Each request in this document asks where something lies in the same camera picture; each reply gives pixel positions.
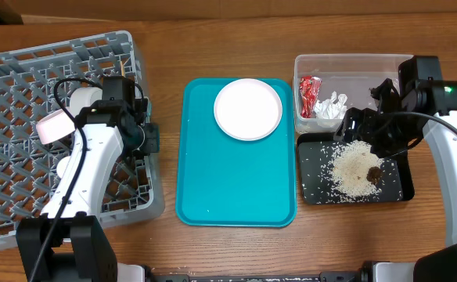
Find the brown food scrap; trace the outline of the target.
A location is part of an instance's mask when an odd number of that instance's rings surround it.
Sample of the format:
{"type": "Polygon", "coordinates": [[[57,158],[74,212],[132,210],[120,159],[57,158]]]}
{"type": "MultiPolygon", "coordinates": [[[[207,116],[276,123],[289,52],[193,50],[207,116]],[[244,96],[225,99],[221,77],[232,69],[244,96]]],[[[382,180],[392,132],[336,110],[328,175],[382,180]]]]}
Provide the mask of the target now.
{"type": "Polygon", "coordinates": [[[373,185],[376,185],[383,176],[383,170],[379,167],[371,167],[368,170],[366,179],[373,185]]]}

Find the white rice pile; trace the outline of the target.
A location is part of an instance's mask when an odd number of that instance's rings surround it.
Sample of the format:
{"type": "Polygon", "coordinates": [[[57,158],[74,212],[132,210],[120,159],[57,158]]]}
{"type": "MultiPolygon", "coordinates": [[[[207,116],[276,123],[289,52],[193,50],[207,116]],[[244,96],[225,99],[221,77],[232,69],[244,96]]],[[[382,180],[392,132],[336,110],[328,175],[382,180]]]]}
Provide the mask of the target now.
{"type": "Polygon", "coordinates": [[[362,141],[303,143],[300,176],[303,196],[310,204],[346,204],[375,199],[381,189],[367,179],[371,167],[383,160],[362,141]]]}

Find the white tissue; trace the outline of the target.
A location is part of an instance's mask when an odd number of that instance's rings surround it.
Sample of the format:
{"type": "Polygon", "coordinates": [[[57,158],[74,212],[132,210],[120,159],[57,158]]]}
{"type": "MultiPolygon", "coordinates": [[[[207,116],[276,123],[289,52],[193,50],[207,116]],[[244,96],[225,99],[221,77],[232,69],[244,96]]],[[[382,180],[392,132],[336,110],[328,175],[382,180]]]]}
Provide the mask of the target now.
{"type": "Polygon", "coordinates": [[[343,119],[347,111],[347,95],[332,92],[329,99],[317,101],[314,106],[315,116],[319,119],[343,119]]]}

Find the grey-green bowl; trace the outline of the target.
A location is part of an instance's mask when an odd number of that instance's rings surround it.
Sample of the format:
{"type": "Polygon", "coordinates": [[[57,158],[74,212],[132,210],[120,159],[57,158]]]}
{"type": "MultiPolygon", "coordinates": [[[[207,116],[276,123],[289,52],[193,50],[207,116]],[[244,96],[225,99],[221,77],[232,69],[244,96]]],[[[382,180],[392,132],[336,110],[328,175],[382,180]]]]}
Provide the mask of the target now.
{"type": "Polygon", "coordinates": [[[102,99],[103,91],[97,87],[76,89],[70,96],[68,110],[73,117],[76,117],[81,109],[90,107],[95,101],[102,99]]]}

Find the white paper cup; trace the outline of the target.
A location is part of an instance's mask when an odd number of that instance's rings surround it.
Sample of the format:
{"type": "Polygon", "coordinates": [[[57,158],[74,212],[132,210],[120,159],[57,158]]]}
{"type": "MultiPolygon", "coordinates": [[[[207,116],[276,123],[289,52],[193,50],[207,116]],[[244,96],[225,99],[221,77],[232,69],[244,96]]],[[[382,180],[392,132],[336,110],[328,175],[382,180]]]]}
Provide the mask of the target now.
{"type": "Polygon", "coordinates": [[[69,156],[66,156],[66,157],[63,157],[57,164],[56,166],[56,174],[58,175],[58,177],[61,179],[63,178],[63,175],[64,175],[64,172],[65,170],[67,169],[67,165],[70,161],[70,157],[69,156]]]}

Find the pink bowl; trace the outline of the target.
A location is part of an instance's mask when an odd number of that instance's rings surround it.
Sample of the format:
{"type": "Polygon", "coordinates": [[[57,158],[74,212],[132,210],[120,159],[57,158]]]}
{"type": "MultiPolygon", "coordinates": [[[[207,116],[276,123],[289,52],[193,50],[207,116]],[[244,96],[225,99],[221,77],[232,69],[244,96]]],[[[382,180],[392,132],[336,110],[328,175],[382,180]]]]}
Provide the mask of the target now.
{"type": "Polygon", "coordinates": [[[53,143],[75,131],[74,123],[62,110],[52,112],[36,124],[36,131],[42,144],[53,143]]]}

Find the red snack wrapper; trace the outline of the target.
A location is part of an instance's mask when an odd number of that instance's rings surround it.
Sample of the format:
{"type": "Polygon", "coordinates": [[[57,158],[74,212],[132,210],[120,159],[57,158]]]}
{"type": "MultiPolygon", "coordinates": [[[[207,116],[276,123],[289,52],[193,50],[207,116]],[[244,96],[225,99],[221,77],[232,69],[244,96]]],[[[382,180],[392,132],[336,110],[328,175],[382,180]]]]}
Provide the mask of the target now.
{"type": "Polygon", "coordinates": [[[321,84],[322,79],[312,75],[304,76],[300,79],[299,92],[303,103],[301,117],[311,118],[321,84]]]}

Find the white round plate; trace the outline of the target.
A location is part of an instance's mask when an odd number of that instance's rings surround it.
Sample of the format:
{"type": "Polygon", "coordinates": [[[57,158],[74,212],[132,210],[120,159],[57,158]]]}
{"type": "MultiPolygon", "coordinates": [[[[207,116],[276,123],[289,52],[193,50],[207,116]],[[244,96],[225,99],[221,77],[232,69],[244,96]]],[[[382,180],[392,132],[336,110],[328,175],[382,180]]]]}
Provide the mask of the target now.
{"type": "Polygon", "coordinates": [[[256,141],[273,133],[282,118],[282,101],[269,84],[243,78],[224,86],[214,101],[214,118],[228,136],[256,141]]]}

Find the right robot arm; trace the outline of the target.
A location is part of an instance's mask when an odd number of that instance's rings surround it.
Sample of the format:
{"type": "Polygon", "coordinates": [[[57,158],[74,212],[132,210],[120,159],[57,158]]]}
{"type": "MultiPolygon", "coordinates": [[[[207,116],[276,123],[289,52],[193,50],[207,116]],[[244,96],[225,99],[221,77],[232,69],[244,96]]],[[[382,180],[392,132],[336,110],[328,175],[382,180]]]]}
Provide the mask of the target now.
{"type": "Polygon", "coordinates": [[[372,90],[377,110],[348,110],[336,137],[369,143],[379,157],[425,140],[434,157],[446,215],[446,247],[416,262],[368,262],[362,281],[457,281],[457,81],[412,79],[395,97],[385,81],[372,90]]]}

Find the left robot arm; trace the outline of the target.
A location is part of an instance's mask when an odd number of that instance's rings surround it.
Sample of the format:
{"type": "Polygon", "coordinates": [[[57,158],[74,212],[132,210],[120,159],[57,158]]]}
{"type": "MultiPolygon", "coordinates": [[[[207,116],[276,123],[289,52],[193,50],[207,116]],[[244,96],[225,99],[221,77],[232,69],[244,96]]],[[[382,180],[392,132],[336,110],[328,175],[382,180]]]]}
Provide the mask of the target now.
{"type": "Polygon", "coordinates": [[[150,281],[149,269],[125,265],[99,222],[110,173],[119,157],[159,150],[159,128],[145,121],[146,102],[97,100],[76,116],[74,148],[61,182],[37,218],[22,219],[16,242],[30,281],[150,281]]]}

